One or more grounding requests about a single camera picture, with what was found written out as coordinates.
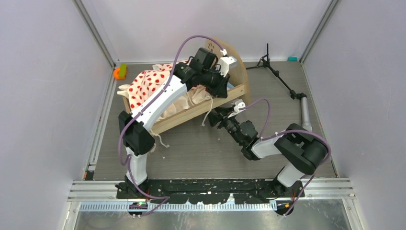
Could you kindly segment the strawberry print ruffled blanket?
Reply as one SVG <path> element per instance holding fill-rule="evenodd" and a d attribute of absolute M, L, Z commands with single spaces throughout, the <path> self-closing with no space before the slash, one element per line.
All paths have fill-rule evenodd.
<path fill-rule="evenodd" d="M 158 118 L 177 99 L 190 91 L 174 75 L 174 71 L 169 71 L 169 76 L 163 83 L 160 86 L 154 86 L 152 90 L 153 93 L 135 110 L 129 113 L 122 111 L 118 116 L 120 144 L 141 155 L 150 151 L 155 144 L 150 130 Z"/>

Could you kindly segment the wooden pet bed frame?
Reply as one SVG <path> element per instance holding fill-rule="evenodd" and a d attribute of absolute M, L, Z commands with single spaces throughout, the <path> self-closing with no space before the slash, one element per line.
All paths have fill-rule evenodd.
<path fill-rule="evenodd" d="M 240 98 L 246 104 L 251 103 L 248 74 L 238 52 L 228 43 L 215 38 L 206 40 L 205 48 L 221 56 L 221 48 L 225 48 L 228 55 L 237 60 L 236 67 L 229 71 L 231 84 L 228 87 L 227 98 L 214 98 L 209 95 L 203 86 L 197 86 L 177 99 L 158 118 L 152 126 L 153 135 L 159 135 L 199 115 L 208 115 L 211 109 L 224 105 L 234 99 Z M 139 73 L 130 84 L 119 86 L 117 92 L 122 96 L 126 112 L 135 110 L 151 93 L 154 86 L 160 86 L 169 76 L 172 64 L 155 64 L 151 70 Z"/>

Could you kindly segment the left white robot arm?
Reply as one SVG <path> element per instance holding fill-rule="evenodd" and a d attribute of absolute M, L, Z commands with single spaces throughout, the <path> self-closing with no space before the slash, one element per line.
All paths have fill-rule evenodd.
<path fill-rule="evenodd" d="M 153 149 L 155 139 L 151 129 L 164 112 L 179 98 L 196 86 L 203 86 L 215 98 L 227 98 L 229 71 L 237 59 L 226 50 L 218 57 L 206 48 L 199 48 L 187 61 L 175 63 L 172 71 L 163 81 L 151 86 L 142 85 L 138 90 L 149 90 L 151 95 L 135 102 L 135 109 L 119 115 L 119 147 L 125 146 L 127 157 L 122 165 L 127 166 L 128 192 L 135 198 L 142 198 L 147 192 L 147 154 Z"/>

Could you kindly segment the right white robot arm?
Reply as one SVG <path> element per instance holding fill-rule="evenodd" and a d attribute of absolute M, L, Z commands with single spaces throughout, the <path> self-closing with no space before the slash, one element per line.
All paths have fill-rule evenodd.
<path fill-rule="evenodd" d="M 272 155 L 282 155 L 288 160 L 271 182 L 271 189 L 278 196 L 287 196 L 303 176 L 313 175 L 331 153 L 324 139 L 296 123 L 279 134 L 260 138 L 251 121 L 240 123 L 235 117 L 231 107 L 218 107 L 208 115 L 210 125 L 224 128 L 242 147 L 241 152 L 248 160 L 258 161 Z"/>

